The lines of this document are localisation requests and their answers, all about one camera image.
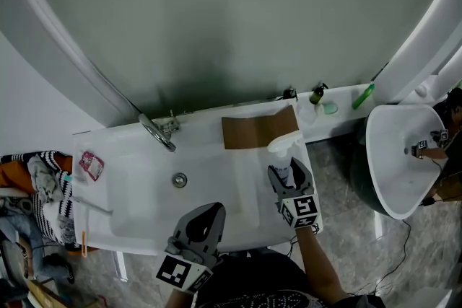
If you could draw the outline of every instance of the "marble floor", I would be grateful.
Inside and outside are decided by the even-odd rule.
[[[333,263],[344,289],[370,293],[404,256],[409,228],[402,221],[368,208],[349,185],[352,136],[307,145],[318,186],[324,231],[317,238]],[[387,307],[396,307],[422,287],[444,287],[453,278],[462,247],[461,204],[439,202],[419,207],[406,221],[411,234],[407,257],[378,288]],[[289,245],[277,245],[287,252]],[[155,257],[123,254],[127,281],[122,281],[112,252],[100,250],[84,258],[68,258],[75,287],[102,295],[109,307],[161,307],[169,291],[154,284]],[[302,267],[295,245],[292,259]]]

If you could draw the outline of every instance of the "pink package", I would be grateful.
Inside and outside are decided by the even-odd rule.
[[[89,151],[83,153],[79,164],[80,167],[90,175],[93,181],[98,179],[104,167],[104,162]]]

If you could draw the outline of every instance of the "brown paper towel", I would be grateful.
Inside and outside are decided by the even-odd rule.
[[[222,118],[225,149],[268,146],[275,138],[298,130],[294,108],[289,105],[274,115],[254,118]]]

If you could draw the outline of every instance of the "wall-mounted sink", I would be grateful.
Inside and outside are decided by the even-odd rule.
[[[76,136],[74,173],[84,150],[95,153],[105,167],[97,182],[85,184],[74,176],[74,195],[113,210],[112,216],[105,216],[75,203],[77,239],[87,230],[89,246],[156,254],[182,215],[219,201],[227,212],[220,251],[287,241],[294,232],[274,205],[276,194],[266,174],[268,151],[225,150],[221,118],[273,114],[289,104],[284,100],[182,115],[181,130],[172,135],[174,153],[139,123]],[[303,142],[292,146],[291,154],[311,170]],[[178,173],[187,177],[182,188],[174,186]]]

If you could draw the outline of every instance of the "faucet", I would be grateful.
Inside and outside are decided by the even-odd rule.
[[[168,151],[174,152],[176,150],[176,146],[172,141],[170,141],[170,138],[172,137],[173,131],[178,131],[180,129],[180,124],[173,115],[172,110],[170,111],[170,116],[172,117],[172,120],[168,122],[166,125],[162,126],[158,123],[152,122],[144,113],[141,113],[138,116],[138,121]]]

